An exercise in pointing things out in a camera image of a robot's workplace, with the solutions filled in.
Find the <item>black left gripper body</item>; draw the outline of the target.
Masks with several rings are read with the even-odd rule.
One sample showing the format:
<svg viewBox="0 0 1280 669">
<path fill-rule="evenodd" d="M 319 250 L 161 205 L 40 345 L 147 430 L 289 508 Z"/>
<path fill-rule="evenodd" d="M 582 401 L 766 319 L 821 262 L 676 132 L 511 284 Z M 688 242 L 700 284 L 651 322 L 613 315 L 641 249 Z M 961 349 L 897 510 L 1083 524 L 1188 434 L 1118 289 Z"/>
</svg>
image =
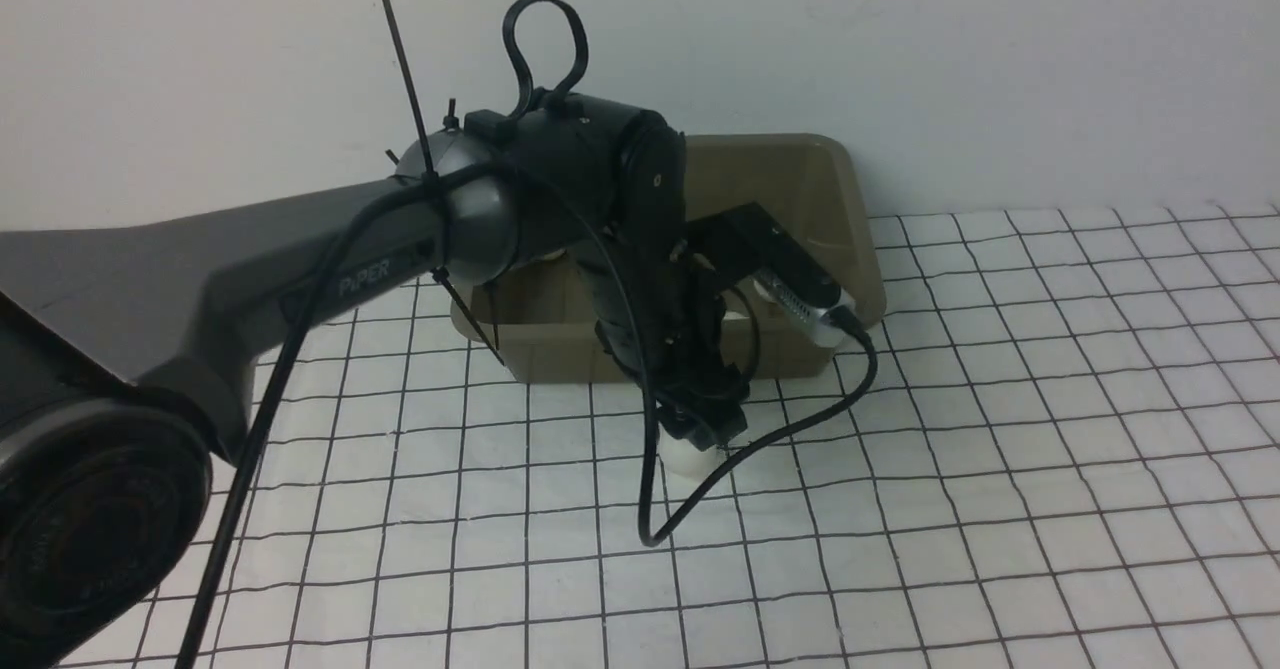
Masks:
<svg viewBox="0 0 1280 669">
<path fill-rule="evenodd" d="M 672 262 L 636 249 L 581 249 L 580 278 L 595 333 L 628 379 L 649 385 L 666 420 L 742 420 L 742 372 L 721 353 L 724 299 L 690 256 Z"/>
</svg>

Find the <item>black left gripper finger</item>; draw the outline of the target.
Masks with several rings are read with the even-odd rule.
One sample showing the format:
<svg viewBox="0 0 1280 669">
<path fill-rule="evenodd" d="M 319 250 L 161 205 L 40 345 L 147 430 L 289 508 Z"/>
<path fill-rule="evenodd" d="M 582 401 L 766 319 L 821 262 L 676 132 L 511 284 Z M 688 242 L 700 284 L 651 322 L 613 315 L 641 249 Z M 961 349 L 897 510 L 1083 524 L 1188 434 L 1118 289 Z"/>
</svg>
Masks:
<svg viewBox="0 0 1280 669">
<path fill-rule="evenodd" d="M 671 437 L 686 437 L 699 449 L 708 449 L 728 446 L 748 429 L 748 420 L 737 404 L 712 405 L 705 411 L 660 405 L 660 427 Z"/>
</svg>

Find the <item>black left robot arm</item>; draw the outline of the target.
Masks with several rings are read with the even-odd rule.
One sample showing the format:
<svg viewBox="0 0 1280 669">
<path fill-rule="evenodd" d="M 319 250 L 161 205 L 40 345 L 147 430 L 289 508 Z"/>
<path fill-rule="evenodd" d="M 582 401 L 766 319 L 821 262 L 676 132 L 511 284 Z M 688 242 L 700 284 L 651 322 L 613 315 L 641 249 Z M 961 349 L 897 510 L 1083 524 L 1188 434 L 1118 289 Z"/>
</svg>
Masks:
<svg viewBox="0 0 1280 669">
<path fill-rule="evenodd" d="M 50 668 L 179 563 L 212 460 L 253 467 L 253 359 L 440 271 L 563 251 L 596 336 L 658 397 L 724 388 L 726 308 L 681 255 L 686 142 L 538 90 L 449 118 L 392 177 L 114 230 L 3 233 L 3 665 Z"/>
</svg>

